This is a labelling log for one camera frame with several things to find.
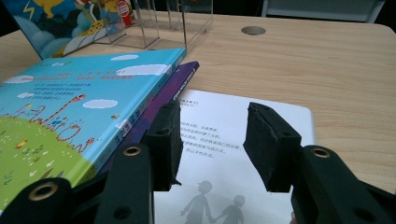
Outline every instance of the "children's book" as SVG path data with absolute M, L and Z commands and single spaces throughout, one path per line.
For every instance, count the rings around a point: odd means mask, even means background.
M 184 49 L 45 59 L 0 85 L 0 210 L 27 185 L 97 174 Z
M 152 121 L 154 121 L 158 110 L 161 106 L 174 101 L 186 88 L 192 76 L 199 68 L 198 62 L 190 62 L 181 64 L 176 72 L 169 78 L 163 88 L 158 92 L 155 98 L 148 105 L 147 109 L 142 113 L 140 118 L 131 128 L 131 131 L 124 137 L 119 147 L 124 147 L 132 143 L 139 143 L 146 130 L 149 129 Z M 100 173 L 104 173 L 111 168 L 114 160 L 114 153 L 102 167 Z
M 41 59 L 123 32 L 118 0 L 3 0 Z
M 155 192 L 156 223 L 290 223 L 290 194 L 267 192 L 244 150 L 248 105 L 272 107 L 315 144 L 311 111 L 298 105 L 205 91 L 184 90 L 181 106 L 181 186 Z

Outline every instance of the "book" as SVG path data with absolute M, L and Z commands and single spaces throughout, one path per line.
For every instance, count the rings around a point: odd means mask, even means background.
M 3 3 L 41 59 L 63 57 L 105 36 L 110 42 L 124 31 L 117 0 Z
M 0 88 L 0 210 L 27 185 L 95 176 L 185 49 L 45 59 Z
M 184 90 L 183 153 L 169 192 L 155 192 L 156 223 L 290 223 L 290 193 L 269 193 L 243 148 L 248 105 L 272 107 L 315 144 L 312 112 L 305 107 L 205 91 Z
M 162 105 L 171 101 L 175 101 L 177 97 L 186 88 L 192 76 L 199 68 L 198 62 L 190 62 L 181 64 L 175 73 L 169 77 L 169 80 L 163 85 L 163 88 L 154 97 L 147 109 L 142 113 L 140 118 L 131 128 L 131 131 L 123 138 L 119 147 L 124 147 L 129 144 L 139 143 L 146 130 L 149 129 L 152 121 Z M 99 173 L 105 173 L 111 168 L 114 160 L 114 153 L 107 160 Z

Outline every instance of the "open book page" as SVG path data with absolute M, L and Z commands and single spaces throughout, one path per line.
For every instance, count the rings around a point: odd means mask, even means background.
M 302 136 L 302 146 L 315 144 L 311 111 L 204 91 L 185 90 L 178 100 L 182 186 L 155 192 L 156 223 L 290 223 L 290 193 L 267 192 L 243 148 L 248 104 L 272 107 Z

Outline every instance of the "silhouette illustration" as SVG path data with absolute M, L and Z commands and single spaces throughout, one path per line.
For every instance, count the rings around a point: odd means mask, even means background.
M 200 194 L 191 199 L 183 211 L 180 212 L 180 215 L 184 216 L 184 214 L 189 212 L 186 224 L 202 224 L 205 211 L 209 222 L 214 223 L 215 220 L 210 213 L 209 203 L 205 196 L 205 194 L 212 190 L 212 183 L 204 180 L 201 183 L 198 183 L 198 185 L 198 191 Z
M 245 204 L 245 197 L 242 195 L 236 195 L 233 198 L 233 204 L 227 206 L 221 213 L 221 215 L 215 218 L 213 221 L 216 222 L 219 218 L 225 217 L 223 224 L 238 224 L 244 223 L 244 216 L 242 214 L 242 207 Z

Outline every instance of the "book stack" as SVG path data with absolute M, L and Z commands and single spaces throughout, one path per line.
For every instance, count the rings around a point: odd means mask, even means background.
M 0 211 L 42 178 L 78 185 L 119 144 L 138 142 L 199 67 L 180 65 L 185 56 L 184 49 L 163 49 L 45 59 L 3 82 Z

